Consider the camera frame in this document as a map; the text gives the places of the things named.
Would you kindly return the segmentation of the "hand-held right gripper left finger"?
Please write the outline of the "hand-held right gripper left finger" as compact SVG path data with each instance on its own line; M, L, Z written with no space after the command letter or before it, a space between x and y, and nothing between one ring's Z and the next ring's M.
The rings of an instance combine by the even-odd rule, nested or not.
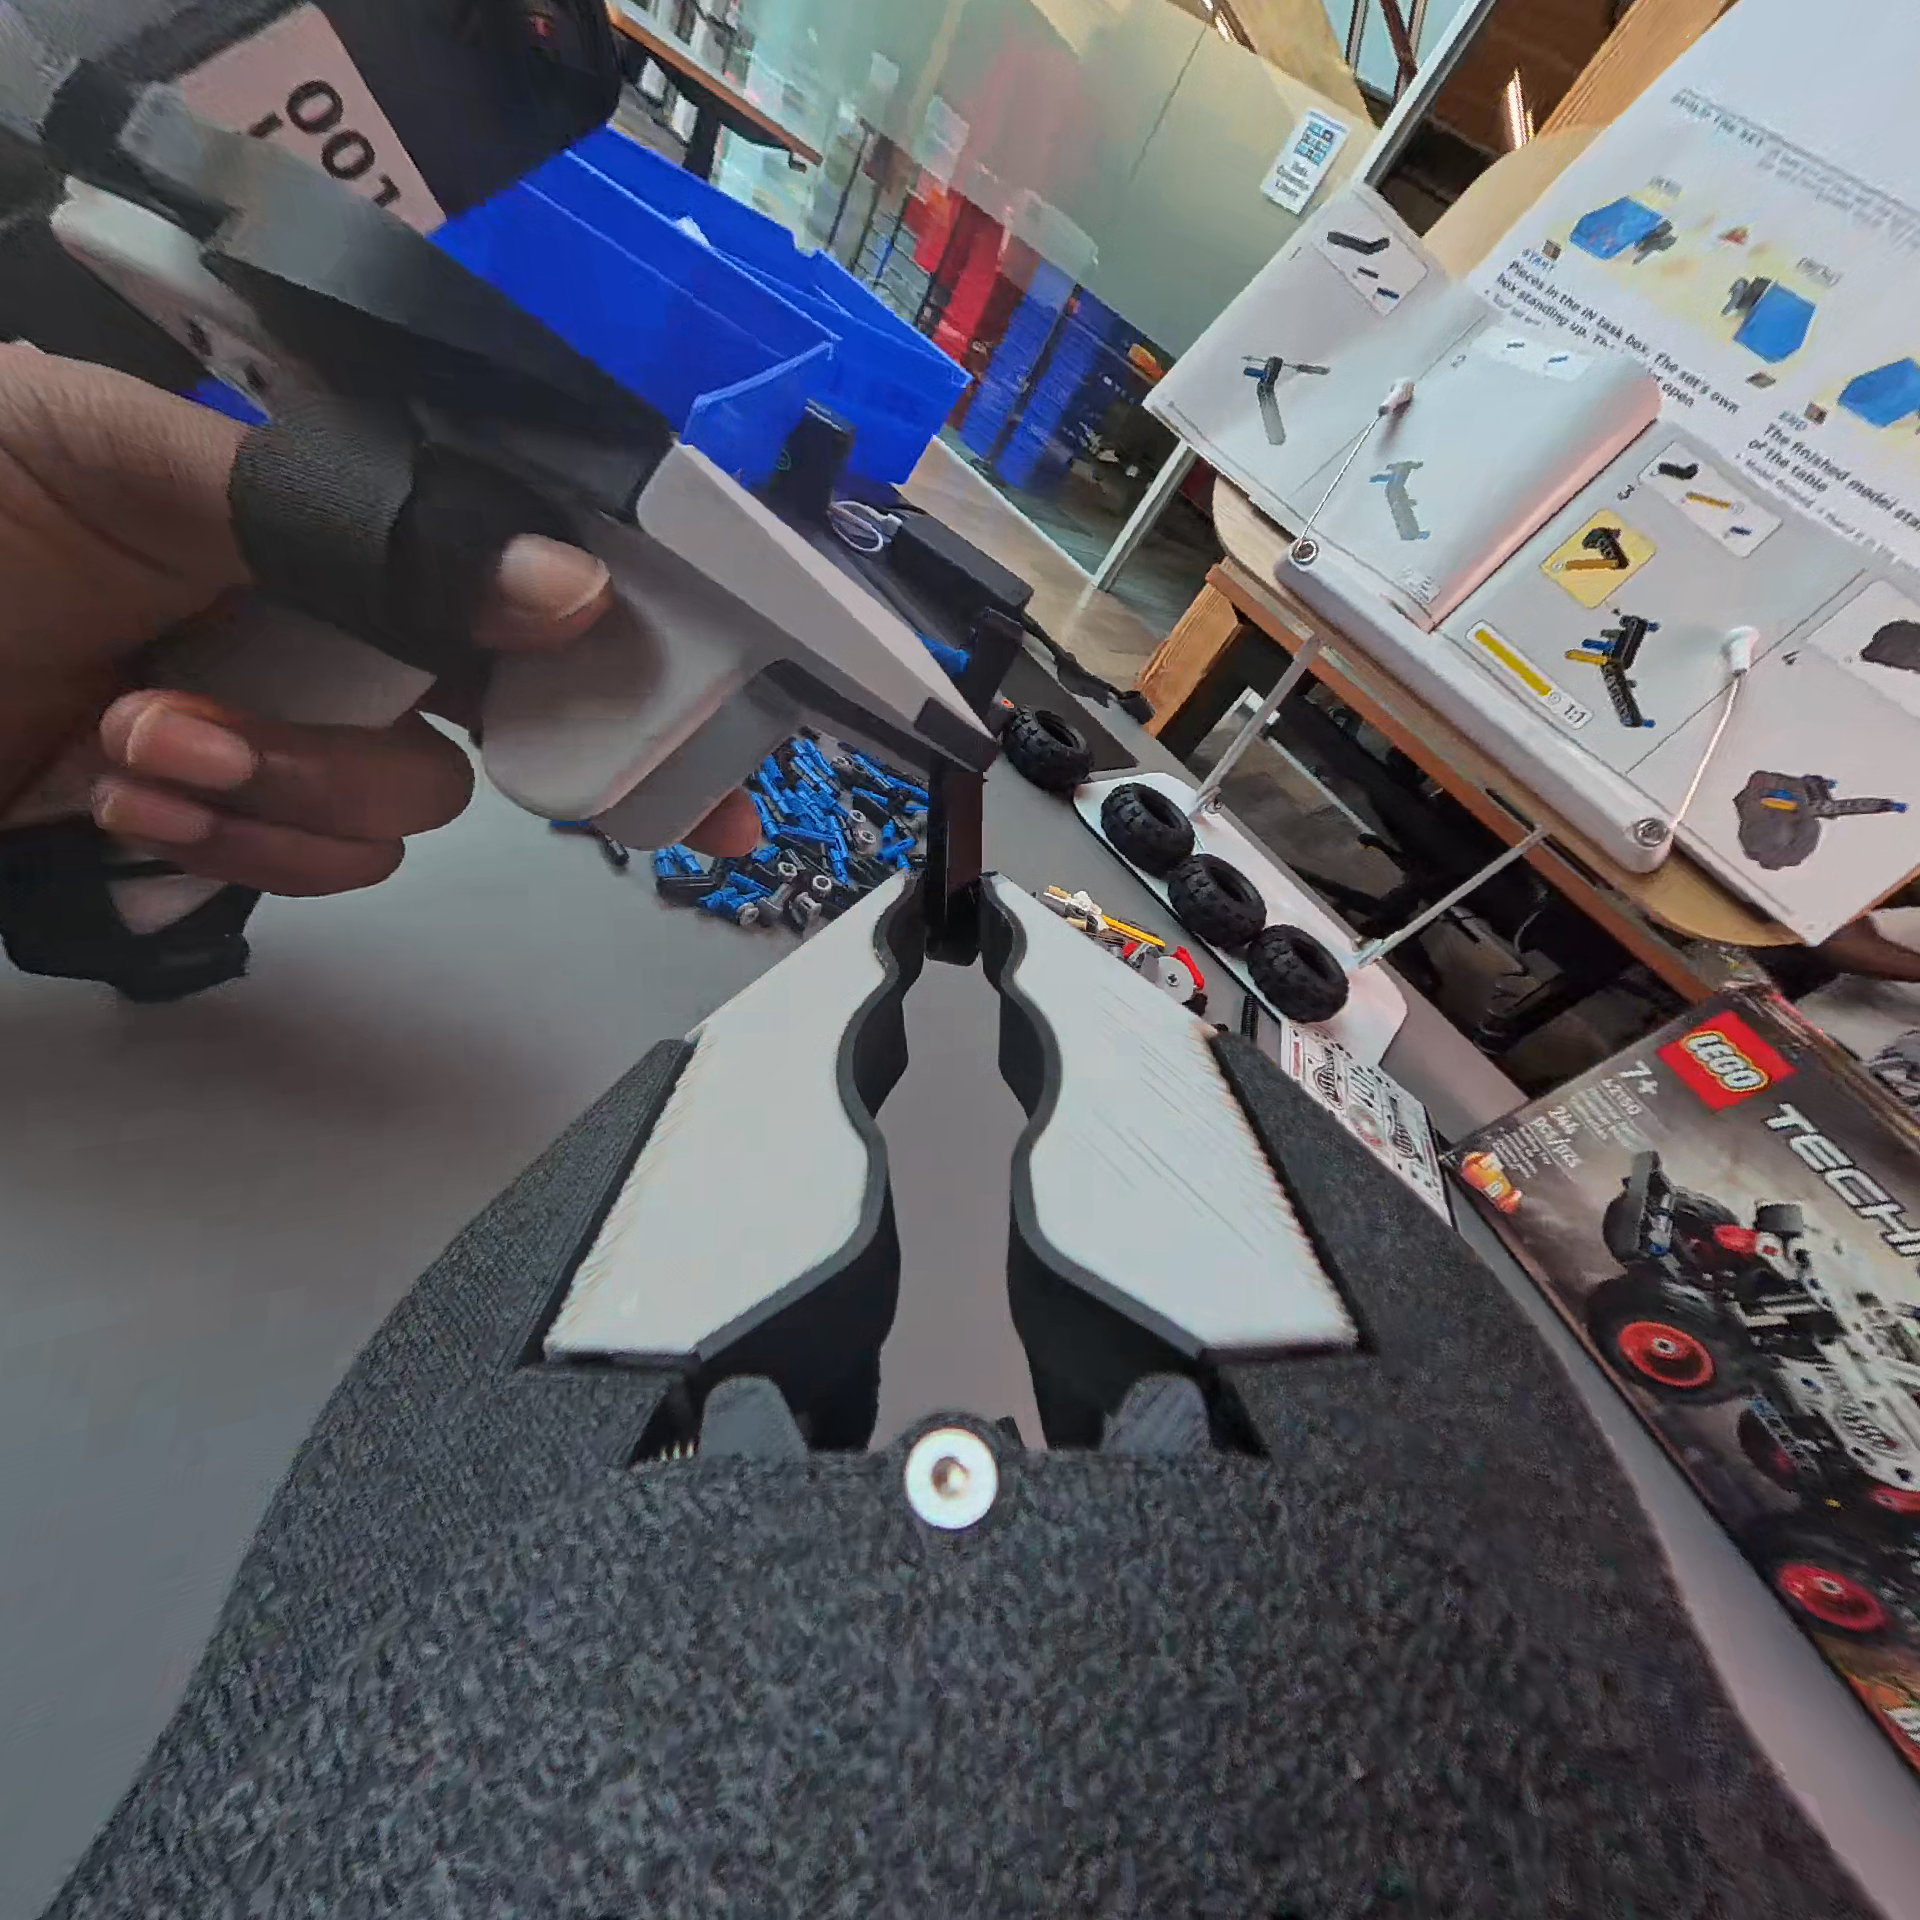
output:
M547 1377L656 1377L692 1421L761 1377L812 1449L874 1440L905 1267L879 1118L921 971L893 879L648 1060L668 1083L565 1267Z

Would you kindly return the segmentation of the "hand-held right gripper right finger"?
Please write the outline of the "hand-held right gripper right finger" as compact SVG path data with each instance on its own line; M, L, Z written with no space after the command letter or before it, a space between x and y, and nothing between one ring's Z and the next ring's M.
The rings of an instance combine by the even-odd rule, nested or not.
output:
M1007 879L977 896L997 1069L1023 1127L1007 1302L1049 1449L1099 1449L1143 1381L1357 1356L1340 1267L1261 1136L1225 1038Z

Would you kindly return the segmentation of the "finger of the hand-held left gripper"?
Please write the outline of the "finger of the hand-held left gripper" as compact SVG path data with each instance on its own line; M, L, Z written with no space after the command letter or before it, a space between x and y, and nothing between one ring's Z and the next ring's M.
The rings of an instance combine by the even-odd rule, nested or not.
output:
M602 693L637 778L747 705L900 767L993 763L993 731L925 642L702 455L669 450L635 510L602 518L599 552L641 628Z

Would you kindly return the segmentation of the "black bent beam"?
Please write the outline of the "black bent beam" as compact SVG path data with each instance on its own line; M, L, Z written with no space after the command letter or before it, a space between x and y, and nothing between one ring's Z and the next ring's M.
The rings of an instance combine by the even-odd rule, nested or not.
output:
M970 631L968 664L957 673L957 698L988 731L974 763L949 761L928 781L928 815L922 843L922 934L925 959L970 967L977 962L977 883L986 848L986 781L997 763L1007 730L1000 682L1023 650L1018 616L988 607Z

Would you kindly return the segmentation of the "grey desk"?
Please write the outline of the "grey desk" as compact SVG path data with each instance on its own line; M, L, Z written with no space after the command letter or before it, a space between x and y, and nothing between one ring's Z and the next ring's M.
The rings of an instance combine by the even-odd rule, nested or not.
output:
M335 993L2 1018L2 1916L1917 1916L1506 1285L1304 1097L1362 1356L1256 1455L635 1463L517 1360L655 1089Z

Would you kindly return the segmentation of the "person's left hand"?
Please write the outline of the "person's left hand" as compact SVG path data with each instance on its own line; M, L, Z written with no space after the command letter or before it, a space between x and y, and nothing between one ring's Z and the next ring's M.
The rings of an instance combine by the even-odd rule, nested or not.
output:
M186 879L366 892L471 805L455 740L423 714L328 730L134 682L158 634L249 587L241 437L134 375L2 346L2 822L84 814Z

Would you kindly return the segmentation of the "black power brick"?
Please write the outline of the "black power brick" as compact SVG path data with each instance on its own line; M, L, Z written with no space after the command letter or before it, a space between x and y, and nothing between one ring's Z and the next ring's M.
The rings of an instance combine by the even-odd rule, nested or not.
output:
M956 618L986 610L1013 621L1028 618L1032 587L909 502L837 499L829 527L881 577L949 610Z

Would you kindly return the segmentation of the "sticker sheet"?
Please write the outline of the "sticker sheet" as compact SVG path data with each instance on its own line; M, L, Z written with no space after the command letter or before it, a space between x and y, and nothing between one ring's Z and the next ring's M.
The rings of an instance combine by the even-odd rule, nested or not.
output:
M1278 1067L1415 1198L1451 1224L1447 1176L1429 1110L1376 1067L1310 1027L1278 1019Z

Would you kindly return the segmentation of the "pile of blue black pins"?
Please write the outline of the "pile of blue black pins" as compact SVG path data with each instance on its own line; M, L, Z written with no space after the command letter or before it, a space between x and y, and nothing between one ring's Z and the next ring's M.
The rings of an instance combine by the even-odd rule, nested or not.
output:
M807 935L922 867L928 778L864 747L804 730L758 761L746 791L758 818L747 855L707 855L685 843L644 855L665 908Z

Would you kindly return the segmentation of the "pile of mixed building pieces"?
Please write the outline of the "pile of mixed building pieces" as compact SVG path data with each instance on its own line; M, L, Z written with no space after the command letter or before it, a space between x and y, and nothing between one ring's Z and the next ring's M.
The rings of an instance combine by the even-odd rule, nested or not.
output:
M1184 947L1173 947L1143 925L1103 912L1085 892L1068 895L1063 886L1047 886L1042 908L1085 934L1085 938L1145 979L1154 987L1174 999L1187 1014L1206 1018L1206 971Z

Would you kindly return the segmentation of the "stack of coloured bins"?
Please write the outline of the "stack of coloured bins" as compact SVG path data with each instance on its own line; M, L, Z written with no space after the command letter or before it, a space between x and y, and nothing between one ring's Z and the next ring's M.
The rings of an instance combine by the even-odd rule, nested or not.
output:
M1133 502L1168 450L1145 416L1158 344L1096 289L1099 246L1032 188L988 204L921 173L891 232L888 281L961 365L949 437L1005 492Z

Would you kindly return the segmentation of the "toy truck box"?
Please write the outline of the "toy truck box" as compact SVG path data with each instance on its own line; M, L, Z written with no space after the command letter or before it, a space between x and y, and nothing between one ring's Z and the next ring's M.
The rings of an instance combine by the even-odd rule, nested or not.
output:
M1917 1764L1917 1114L1732 987L1443 1166Z

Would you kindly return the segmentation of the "paper notice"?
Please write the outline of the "paper notice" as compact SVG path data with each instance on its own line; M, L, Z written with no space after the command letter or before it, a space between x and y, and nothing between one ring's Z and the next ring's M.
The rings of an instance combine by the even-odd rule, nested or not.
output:
M1322 192L1322 185L1329 183L1350 132L1350 119L1333 117L1323 106L1309 106L1289 132L1283 151L1267 169L1261 183L1261 199L1291 217L1302 217Z

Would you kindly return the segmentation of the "instruction booklet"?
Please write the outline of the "instruction booklet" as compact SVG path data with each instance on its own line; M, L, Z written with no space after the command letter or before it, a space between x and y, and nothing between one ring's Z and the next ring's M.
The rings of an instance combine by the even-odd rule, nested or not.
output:
M1151 409L1633 870L1917 879L1917 4L1732 4L1426 240L1337 192Z

